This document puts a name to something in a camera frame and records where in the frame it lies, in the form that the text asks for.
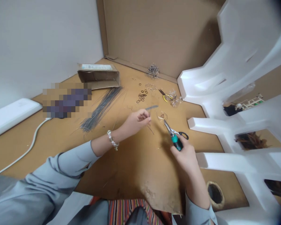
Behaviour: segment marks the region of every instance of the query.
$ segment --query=label on box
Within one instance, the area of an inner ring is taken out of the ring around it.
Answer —
[[[112,70],[110,65],[97,65],[97,64],[82,64],[82,69],[99,69],[99,70]]]

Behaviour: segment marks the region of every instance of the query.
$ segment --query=bracelet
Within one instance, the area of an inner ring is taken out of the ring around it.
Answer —
[[[115,143],[112,136],[111,136],[111,131],[107,131],[107,135],[112,143],[112,145],[114,146],[115,150],[117,151],[118,150],[118,146],[120,145],[119,143]]]

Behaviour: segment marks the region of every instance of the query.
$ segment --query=striped fabric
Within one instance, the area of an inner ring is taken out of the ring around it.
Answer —
[[[109,204],[109,225],[124,225],[134,209],[143,207],[147,214],[147,221],[150,225],[162,225],[159,217],[153,212],[153,209],[143,199],[134,200],[115,200],[108,201]]]

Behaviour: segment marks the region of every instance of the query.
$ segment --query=hand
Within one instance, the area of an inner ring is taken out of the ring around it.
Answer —
[[[151,117],[147,110],[140,109],[137,112],[131,113],[119,129],[125,134],[125,138],[128,138],[139,132],[150,121]]]
[[[199,169],[195,148],[186,140],[182,135],[178,135],[183,144],[181,151],[178,151],[177,148],[173,145],[171,146],[171,152],[175,156],[177,162],[182,167],[182,169],[190,175],[192,172]]]

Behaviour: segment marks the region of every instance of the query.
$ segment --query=white wall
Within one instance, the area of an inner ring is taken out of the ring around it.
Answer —
[[[102,57],[96,0],[0,0],[0,108]]]

